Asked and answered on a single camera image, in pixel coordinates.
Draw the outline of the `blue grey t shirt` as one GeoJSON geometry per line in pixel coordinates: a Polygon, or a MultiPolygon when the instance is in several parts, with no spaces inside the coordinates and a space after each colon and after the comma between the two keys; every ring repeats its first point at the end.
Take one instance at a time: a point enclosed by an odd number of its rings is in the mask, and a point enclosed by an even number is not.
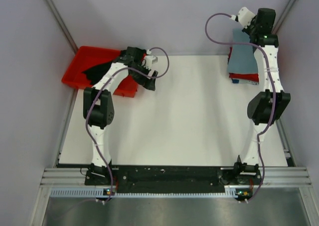
{"type": "MultiPolygon", "coordinates": [[[[233,42],[250,43],[249,35],[236,28],[232,31],[233,42]]],[[[250,45],[232,45],[232,51],[227,66],[231,74],[257,74],[258,67],[250,45]]]]}

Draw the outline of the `red t shirt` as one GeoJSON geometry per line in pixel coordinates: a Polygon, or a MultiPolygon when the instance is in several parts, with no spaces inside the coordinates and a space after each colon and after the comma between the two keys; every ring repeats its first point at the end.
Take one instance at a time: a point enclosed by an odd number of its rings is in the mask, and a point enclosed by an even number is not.
{"type": "MultiPolygon", "coordinates": [[[[228,62],[230,59],[232,47],[230,47],[229,49],[230,49],[230,52],[228,54],[228,59],[227,59],[228,62]]],[[[229,74],[229,78],[232,79],[233,83],[238,83],[240,81],[251,81],[254,83],[259,82],[258,73],[257,74],[231,74],[231,73],[228,73],[228,74],[229,74]]]]}

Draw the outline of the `red plastic bin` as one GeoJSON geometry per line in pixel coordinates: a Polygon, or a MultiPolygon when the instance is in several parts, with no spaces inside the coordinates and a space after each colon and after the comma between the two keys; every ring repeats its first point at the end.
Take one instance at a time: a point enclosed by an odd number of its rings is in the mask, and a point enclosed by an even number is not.
{"type": "MultiPolygon", "coordinates": [[[[92,46],[81,46],[67,68],[61,82],[75,89],[84,89],[91,87],[83,71],[96,66],[115,60],[120,55],[120,50],[99,48],[92,46]]],[[[122,97],[133,98],[137,92],[138,84],[131,76],[126,77],[119,84],[114,94],[122,97]]]]}

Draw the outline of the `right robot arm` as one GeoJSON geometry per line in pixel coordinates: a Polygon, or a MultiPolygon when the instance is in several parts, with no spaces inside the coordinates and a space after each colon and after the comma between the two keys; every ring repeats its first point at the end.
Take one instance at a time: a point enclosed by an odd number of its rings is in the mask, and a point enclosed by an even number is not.
{"type": "Polygon", "coordinates": [[[261,178],[259,168],[265,166],[261,145],[266,132],[281,117],[291,100],[279,76],[279,40],[272,33],[275,18],[276,12],[271,8],[260,8],[253,13],[246,7],[242,7],[234,18],[249,36],[261,88],[247,106],[247,117],[252,121],[250,142],[238,155],[231,171],[231,177],[238,184],[261,178]]]}

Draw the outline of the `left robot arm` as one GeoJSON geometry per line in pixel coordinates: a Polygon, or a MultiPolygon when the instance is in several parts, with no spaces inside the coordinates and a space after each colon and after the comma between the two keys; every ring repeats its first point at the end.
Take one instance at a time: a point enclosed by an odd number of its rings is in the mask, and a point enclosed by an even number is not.
{"type": "Polygon", "coordinates": [[[93,145],[87,177],[95,176],[104,185],[112,181],[113,172],[108,169],[111,162],[109,147],[104,142],[106,127],[115,115],[112,95],[128,76],[145,89],[154,91],[158,72],[152,71],[152,66],[157,61],[151,50],[128,47],[114,60],[84,71],[91,87],[86,87],[83,92],[83,117],[93,145]]]}

